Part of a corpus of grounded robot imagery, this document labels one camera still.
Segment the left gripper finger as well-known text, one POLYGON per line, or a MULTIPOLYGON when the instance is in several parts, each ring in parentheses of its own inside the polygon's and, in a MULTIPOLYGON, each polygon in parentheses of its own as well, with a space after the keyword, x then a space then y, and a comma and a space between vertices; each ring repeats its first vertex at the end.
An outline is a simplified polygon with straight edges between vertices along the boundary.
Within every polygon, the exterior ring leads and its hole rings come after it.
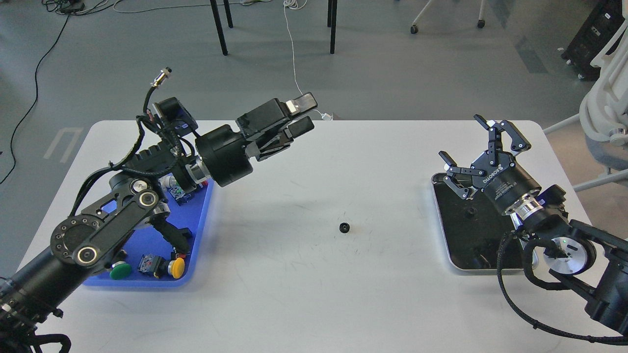
POLYGON ((318 103, 311 92, 307 92, 298 98, 286 101, 286 107, 290 116, 305 114, 318 107, 318 103))
POLYGON ((292 121, 292 123, 287 126, 287 137, 289 139, 296 139, 313 129, 314 123, 312 119, 309 116, 304 116, 292 121))

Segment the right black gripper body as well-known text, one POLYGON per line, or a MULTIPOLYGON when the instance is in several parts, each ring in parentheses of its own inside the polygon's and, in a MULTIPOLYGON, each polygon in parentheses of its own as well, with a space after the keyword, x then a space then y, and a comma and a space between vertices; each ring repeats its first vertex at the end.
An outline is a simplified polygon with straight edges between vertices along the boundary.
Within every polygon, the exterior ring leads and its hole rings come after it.
POLYGON ((509 152, 498 154, 497 162, 489 162, 482 153, 471 167, 446 171, 446 185, 461 199, 473 199, 481 191, 501 214, 510 215, 519 204, 539 194, 541 186, 521 167, 509 152))

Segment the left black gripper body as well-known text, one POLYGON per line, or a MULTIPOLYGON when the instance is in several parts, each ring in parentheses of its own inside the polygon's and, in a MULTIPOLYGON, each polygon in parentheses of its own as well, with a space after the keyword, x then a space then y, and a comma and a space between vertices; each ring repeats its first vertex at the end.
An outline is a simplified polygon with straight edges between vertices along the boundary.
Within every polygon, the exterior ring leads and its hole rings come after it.
POLYGON ((271 99, 237 118, 238 132, 223 125, 197 137, 195 146, 211 179, 225 187, 253 172, 250 158, 262 161, 289 148, 291 119, 287 104, 271 99))

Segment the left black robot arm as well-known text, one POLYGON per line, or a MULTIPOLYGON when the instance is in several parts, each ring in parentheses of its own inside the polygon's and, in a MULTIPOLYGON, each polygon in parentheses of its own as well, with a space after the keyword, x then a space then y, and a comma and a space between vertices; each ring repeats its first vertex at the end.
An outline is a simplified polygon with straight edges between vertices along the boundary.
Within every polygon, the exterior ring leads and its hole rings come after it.
POLYGON ((225 187, 251 174, 250 158, 263 161, 286 150, 314 128, 307 115, 317 107, 312 93, 285 102, 271 99, 236 119, 197 134, 197 121, 176 98, 148 107, 152 93, 171 75, 164 68, 151 83, 143 112, 135 118, 138 138, 117 163, 94 171, 81 185, 69 216, 54 228, 50 244, 1 283, 1 351, 41 352, 49 343, 67 353, 64 334, 37 335, 49 315, 88 277, 117 270, 123 246, 148 225, 181 254, 190 251, 184 228, 167 221, 170 210, 160 178, 172 175, 189 193, 207 179, 225 187))

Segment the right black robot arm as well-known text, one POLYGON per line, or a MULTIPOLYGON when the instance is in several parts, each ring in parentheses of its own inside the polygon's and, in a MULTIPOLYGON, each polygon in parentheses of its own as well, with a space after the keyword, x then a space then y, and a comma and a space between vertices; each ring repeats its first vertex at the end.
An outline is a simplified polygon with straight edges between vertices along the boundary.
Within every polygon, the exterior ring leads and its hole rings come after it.
POLYGON ((444 183, 461 199, 477 192, 487 196, 500 215, 510 216, 514 230, 505 233, 497 251, 497 280, 505 301, 521 319, 547 333, 611 346, 627 344, 627 242, 572 219, 564 208, 565 190, 554 184, 543 190, 516 161, 531 143, 510 121, 473 117, 488 132, 487 149, 469 166, 459 167, 445 151, 444 183), (572 290, 587 303, 590 319, 618 333, 615 337, 578 335, 543 324, 522 311, 507 294, 502 278, 505 248, 524 241, 525 277, 548 291, 572 290))

